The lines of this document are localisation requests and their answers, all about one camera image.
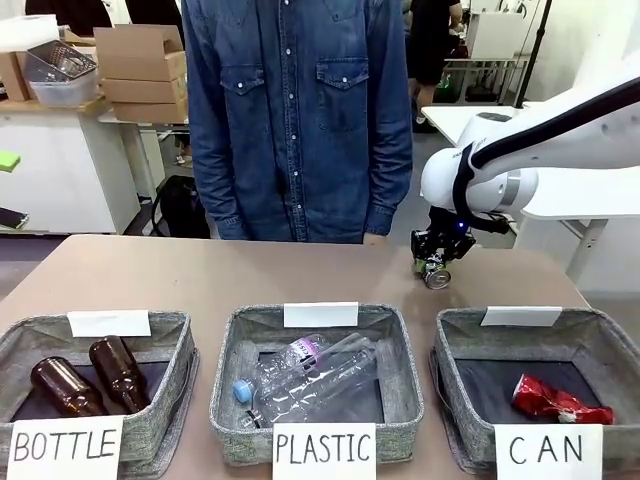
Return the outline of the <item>white background table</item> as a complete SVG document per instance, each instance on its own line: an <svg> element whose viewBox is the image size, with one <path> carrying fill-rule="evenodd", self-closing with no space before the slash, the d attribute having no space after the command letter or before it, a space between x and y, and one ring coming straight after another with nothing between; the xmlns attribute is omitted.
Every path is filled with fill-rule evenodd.
<svg viewBox="0 0 640 480"><path fill-rule="evenodd" d="M137 194L154 200L166 178L160 141L169 135L187 134L188 119L179 124L127 122L118 120L110 109L98 121L118 126Z"/></svg>

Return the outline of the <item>clear bottle purple label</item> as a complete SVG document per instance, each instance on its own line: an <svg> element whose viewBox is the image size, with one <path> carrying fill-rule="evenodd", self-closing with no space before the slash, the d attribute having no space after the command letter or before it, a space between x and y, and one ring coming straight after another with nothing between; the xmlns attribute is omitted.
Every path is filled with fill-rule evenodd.
<svg viewBox="0 0 640 480"><path fill-rule="evenodd" d="M252 393L271 383L281 373L311 366L318 355L331 345L321 334L301 337L277 352L267 354L259 360L252 382Z"/></svg>

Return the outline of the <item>open cardboard box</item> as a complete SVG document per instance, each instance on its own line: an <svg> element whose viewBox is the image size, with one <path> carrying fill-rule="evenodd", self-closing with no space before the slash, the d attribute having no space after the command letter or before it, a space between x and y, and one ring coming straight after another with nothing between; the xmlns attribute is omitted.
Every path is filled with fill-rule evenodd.
<svg viewBox="0 0 640 480"><path fill-rule="evenodd" d="M175 25L121 24L95 28L103 79L169 82L186 73L186 57Z"/></svg>

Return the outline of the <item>background person black shirt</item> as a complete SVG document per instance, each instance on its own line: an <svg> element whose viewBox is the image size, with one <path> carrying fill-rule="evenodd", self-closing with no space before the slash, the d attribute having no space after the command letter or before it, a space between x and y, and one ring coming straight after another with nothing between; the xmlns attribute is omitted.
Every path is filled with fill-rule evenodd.
<svg viewBox="0 0 640 480"><path fill-rule="evenodd" d="M460 0L412 0L406 43L408 89L415 105L414 133L431 133L422 110L433 103L445 59L453 49L450 31L459 31L463 17Z"/></svg>

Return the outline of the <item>silver green drink can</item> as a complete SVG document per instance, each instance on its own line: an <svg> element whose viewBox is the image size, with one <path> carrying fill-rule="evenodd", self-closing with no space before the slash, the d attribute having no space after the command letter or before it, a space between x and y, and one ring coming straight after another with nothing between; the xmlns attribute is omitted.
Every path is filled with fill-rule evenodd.
<svg viewBox="0 0 640 480"><path fill-rule="evenodd" d="M423 280L429 289L441 290L451 282L451 274L443 262L439 260L428 261L425 263Z"/></svg>

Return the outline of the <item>black notebook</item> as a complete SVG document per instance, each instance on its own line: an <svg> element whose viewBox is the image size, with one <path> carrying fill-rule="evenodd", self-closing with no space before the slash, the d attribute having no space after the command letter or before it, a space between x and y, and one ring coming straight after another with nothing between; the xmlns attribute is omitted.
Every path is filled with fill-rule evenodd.
<svg viewBox="0 0 640 480"><path fill-rule="evenodd" d="M0 207L0 227L20 230L29 220L29 215Z"/></svg>

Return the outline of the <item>flat closed cardboard box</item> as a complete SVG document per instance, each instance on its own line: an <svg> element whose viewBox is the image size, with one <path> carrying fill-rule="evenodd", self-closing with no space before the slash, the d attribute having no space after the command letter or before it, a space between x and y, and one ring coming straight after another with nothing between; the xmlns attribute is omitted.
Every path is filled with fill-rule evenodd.
<svg viewBox="0 0 640 480"><path fill-rule="evenodd" d="M175 103L113 103L120 121L152 124L182 124L188 118L188 97Z"/></svg>
<svg viewBox="0 0 640 480"><path fill-rule="evenodd" d="M103 79L102 89L112 103L173 104L186 96L186 76L171 81Z"/></svg>

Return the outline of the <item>black backpack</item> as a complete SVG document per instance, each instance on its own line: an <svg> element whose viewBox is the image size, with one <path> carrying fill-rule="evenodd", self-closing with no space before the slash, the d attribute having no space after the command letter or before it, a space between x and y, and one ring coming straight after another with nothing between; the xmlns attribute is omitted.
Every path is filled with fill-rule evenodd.
<svg viewBox="0 0 640 480"><path fill-rule="evenodd" d="M156 221L157 210L168 228L168 237L209 239L206 211L190 176L172 175L160 186L151 210L152 232L165 237Z"/></svg>

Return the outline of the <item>background person dark clothes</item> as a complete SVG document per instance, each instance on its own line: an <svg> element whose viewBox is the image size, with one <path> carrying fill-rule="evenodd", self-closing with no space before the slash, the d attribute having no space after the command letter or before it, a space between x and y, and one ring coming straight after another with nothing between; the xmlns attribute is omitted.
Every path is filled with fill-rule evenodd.
<svg viewBox="0 0 640 480"><path fill-rule="evenodd" d="M176 0L124 0L133 24L175 25L182 42L183 22ZM92 37L98 27L112 22L102 0L25 0L27 15L54 14L59 25L83 37Z"/></svg>

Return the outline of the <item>crushed red can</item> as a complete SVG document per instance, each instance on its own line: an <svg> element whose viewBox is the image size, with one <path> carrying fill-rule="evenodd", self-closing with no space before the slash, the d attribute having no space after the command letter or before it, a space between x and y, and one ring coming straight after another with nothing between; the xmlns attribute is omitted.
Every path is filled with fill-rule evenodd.
<svg viewBox="0 0 640 480"><path fill-rule="evenodd" d="M552 419L562 424L612 425L615 420L610 407L587 406L568 392L555 389L526 374L516 384L511 404L526 415Z"/></svg>

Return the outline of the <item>wooden top side table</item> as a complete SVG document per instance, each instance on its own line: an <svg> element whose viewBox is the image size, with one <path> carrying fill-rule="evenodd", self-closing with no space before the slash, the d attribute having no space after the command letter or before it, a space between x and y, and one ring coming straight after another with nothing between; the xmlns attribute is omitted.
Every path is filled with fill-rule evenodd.
<svg viewBox="0 0 640 480"><path fill-rule="evenodd" d="M22 234L122 234L140 204L119 128L101 104L49 109L0 102L0 152L20 157L0 172L0 207L27 216Z"/></svg>

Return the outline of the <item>white paper sign CAN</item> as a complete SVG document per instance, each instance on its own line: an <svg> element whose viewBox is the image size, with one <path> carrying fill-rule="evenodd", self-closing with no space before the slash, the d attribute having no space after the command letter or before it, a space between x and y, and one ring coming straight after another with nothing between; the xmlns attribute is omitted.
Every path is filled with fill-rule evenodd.
<svg viewBox="0 0 640 480"><path fill-rule="evenodd" d="M603 427L496 424L497 480L603 480Z"/></svg>

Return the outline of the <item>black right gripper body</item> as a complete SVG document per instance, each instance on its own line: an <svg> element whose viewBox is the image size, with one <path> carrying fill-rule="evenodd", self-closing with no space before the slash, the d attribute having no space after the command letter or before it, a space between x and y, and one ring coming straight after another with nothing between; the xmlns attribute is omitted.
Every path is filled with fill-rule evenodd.
<svg viewBox="0 0 640 480"><path fill-rule="evenodd" d="M456 214L431 206L429 219L428 242L435 250L469 250L476 244L470 227Z"/></svg>

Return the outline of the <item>large clear plastic bottle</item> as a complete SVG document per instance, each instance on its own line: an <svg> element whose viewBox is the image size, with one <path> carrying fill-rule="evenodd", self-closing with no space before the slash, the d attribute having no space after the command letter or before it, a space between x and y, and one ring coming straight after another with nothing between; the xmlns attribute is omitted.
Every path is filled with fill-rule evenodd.
<svg viewBox="0 0 640 480"><path fill-rule="evenodd" d="M267 429L278 423L326 421L376 379L375 344L353 333L321 352L313 365L281 373L257 390L240 424Z"/></svg>

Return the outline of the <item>brown glass bottle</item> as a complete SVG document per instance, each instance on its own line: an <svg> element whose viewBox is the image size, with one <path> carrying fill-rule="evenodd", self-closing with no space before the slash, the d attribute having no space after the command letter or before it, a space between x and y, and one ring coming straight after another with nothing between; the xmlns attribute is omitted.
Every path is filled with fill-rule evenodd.
<svg viewBox="0 0 640 480"><path fill-rule="evenodd" d="M99 389L65 358L47 357L30 373L31 384L64 417L109 414Z"/></svg>
<svg viewBox="0 0 640 480"><path fill-rule="evenodd" d="M146 377L121 337L106 336L94 342L89 358L112 402L128 414L136 414L150 404Z"/></svg>

